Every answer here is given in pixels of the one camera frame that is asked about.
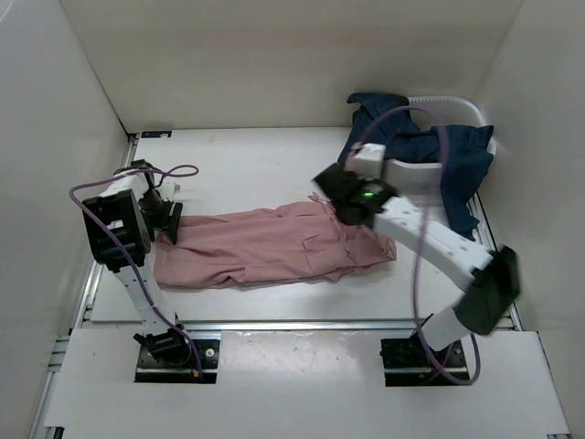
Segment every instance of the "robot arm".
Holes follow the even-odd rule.
[[[116,174],[152,166],[143,160],[131,163]],[[133,267],[105,234],[84,213],[91,252],[95,260],[108,267],[122,282],[143,322],[144,335],[134,338],[145,346],[155,359],[180,364],[189,358],[190,347],[167,322],[181,327],[172,306],[159,288],[146,255],[151,251],[155,230],[166,230],[176,243],[182,204],[163,200],[149,174],[133,174],[109,186],[98,197],[87,198],[83,204],[96,215],[122,243],[138,268],[147,295],[140,286]]]
[[[366,225],[416,251],[422,214],[394,187],[377,178],[383,148],[364,145],[353,157],[354,171],[333,164],[314,182],[330,199],[341,222]],[[436,352],[470,333],[490,334],[519,295],[516,254],[507,247],[490,252],[431,221],[422,257],[463,291],[459,302],[431,316],[422,327]]]

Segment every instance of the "black mounting plate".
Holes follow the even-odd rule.
[[[384,363],[386,387],[452,386],[451,381],[441,374],[435,376],[435,369],[427,359],[417,337],[385,338],[381,340],[380,356]],[[436,353],[442,364],[447,348]],[[452,345],[451,354],[444,368],[460,380],[469,380],[469,370],[461,341]]]
[[[201,358],[203,373],[193,376],[193,361],[181,366],[154,359],[144,346],[140,346],[134,382],[164,382],[182,384],[215,384],[218,379],[219,344],[217,339],[193,339]]]

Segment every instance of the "white table surface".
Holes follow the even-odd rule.
[[[185,203],[184,215],[276,208],[307,199],[315,190],[312,178],[337,159],[348,132],[347,128],[173,131],[170,138],[141,139],[135,158],[145,158],[161,169],[180,164],[200,167],[197,177],[175,179],[181,186],[175,199]],[[440,201],[434,205],[432,216],[444,223]],[[414,253],[399,243],[397,249],[395,262],[337,284],[313,281],[166,291],[183,321],[409,319]],[[443,273],[423,264],[423,314],[444,308],[459,295]],[[128,294],[107,270],[91,321],[139,321]]]
[[[388,333],[224,332],[215,385],[137,384],[140,327],[76,329],[46,426],[63,439],[545,439],[568,432],[538,335],[479,339],[471,387],[386,388]],[[468,339],[465,354],[472,356]]]

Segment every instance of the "cable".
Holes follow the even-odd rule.
[[[422,344],[422,348],[424,349],[425,353],[427,354],[427,358],[431,362],[432,366],[439,372],[443,377],[447,380],[452,382],[453,384],[457,384],[460,386],[470,386],[477,381],[479,378],[481,369],[482,369],[482,362],[479,356],[479,347],[477,346],[477,340],[475,339],[475,335],[471,334],[472,345],[473,345],[473,354],[475,357],[475,373],[471,377],[470,380],[460,380],[457,377],[454,377],[451,373],[449,373],[443,365],[435,358],[434,353],[432,352],[429,343],[422,333],[422,324],[420,323],[419,318],[419,278],[420,278],[420,262],[422,259],[422,251],[424,249],[425,244],[425,236],[427,234],[427,229],[429,226],[429,213],[430,213],[430,206],[431,206],[431,197],[434,193],[435,189],[439,189],[441,187],[441,178],[442,173],[445,172],[445,166],[447,165],[447,161],[449,159],[449,136],[447,135],[447,130],[444,125],[441,124],[441,118],[437,116],[433,111],[428,108],[419,105],[405,105],[402,107],[393,108],[392,110],[388,110],[387,112],[383,112],[380,116],[372,122],[369,127],[364,131],[364,133],[360,136],[358,143],[361,145],[363,144],[369,135],[372,133],[374,128],[376,128],[379,124],[384,122],[390,116],[398,113],[398,112],[409,112],[409,111],[417,111],[417,112],[424,112],[428,114],[434,122],[437,124],[437,133],[439,134],[439,146],[440,146],[440,163],[441,163],[441,172],[439,173],[439,179],[437,181],[436,186],[431,186],[429,192],[427,193],[427,197],[424,203],[424,207],[422,208],[422,222],[420,224],[420,236],[419,241],[417,243],[416,249],[416,256],[414,258],[414,270],[412,272],[412,311],[414,313],[414,323],[417,328],[417,334],[420,338],[420,343]]]
[[[173,171],[176,171],[177,169],[186,168],[186,167],[191,168],[194,171],[191,173],[187,173],[187,174],[172,174]],[[180,327],[176,326],[174,323],[169,321],[163,315],[163,313],[161,313],[161,311],[158,309],[158,306],[156,306],[156,303],[154,302],[153,298],[148,293],[148,290],[146,289],[146,285],[144,284],[143,277],[140,275],[140,271],[138,270],[138,266],[136,265],[136,263],[132,259],[132,256],[130,255],[130,253],[124,248],[123,244],[120,242],[120,240],[118,240],[118,238],[116,238],[116,236],[112,233],[112,231],[110,229],[108,229],[108,226],[106,226],[91,210],[89,210],[86,206],[84,206],[83,203],[77,197],[75,197],[75,192],[77,192],[78,190],[81,190],[81,189],[88,188],[88,187],[96,187],[96,186],[106,185],[108,183],[113,183],[114,181],[118,181],[118,180],[125,178],[127,176],[134,176],[136,174],[160,174],[163,177],[194,177],[198,173],[199,173],[199,168],[196,166],[193,166],[193,165],[175,166],[174,168],[172,168],[168,172],[161,171],[158,168],[157,169],[135,169],[135,170],[124,172],[124,173],[119,174],[119,175],[114,176],[114,177],[106,178],[104,180],[94,181],[93,183],[85,183],[83,185],[77,185],[77,186],[72,187],[69,190],[69,198],[71,198],[71,201],[73,201],[89,218],[91,218],[100,227],[100,229],[102,229],[104,231],[104,233],[108,236],[108,238],[110,238],[112,240],[112,242],[116,245],[118,250],[122,253],[123,257],[129,263],[130,267],[132,268],[132,271],[134,272],[134,275],[136,276],[136,281],[140,285],[141,290],[143,290],[144,298],[148,302],[148,305],[153,309],[156,316],[158,318],[160,318],[163,322],[165,322],[165,324],[169,328],[173,329],[176,333],[178,333],[180,336],[182,336],[184,339],[186,339],[188,341],[189,347],[191,348],[191,352],[195,355],[195,360],[197,363],[196,376],[198,376],[198,374],[201,373],[202,367],[201,367],[201,357],[199,357],[199,353],[197,352],[197,347],[195,346],[195,343],[193,342],[193,340],[187,334],[186,331],[184,331],[183,329],[181,329]]]

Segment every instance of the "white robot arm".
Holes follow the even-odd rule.
[[[379,179],[385,146],[366,144],[351,158],[351,171],[333,164],[314,181],[345,224],[366,225],[417,250],[422,214]],[[464,295],[425,321],[422,332],[434,351],[475,333],[488,335],[519,295],[516,254],[490,252],[436,221],[430,221],[422,257],[443,271]]]

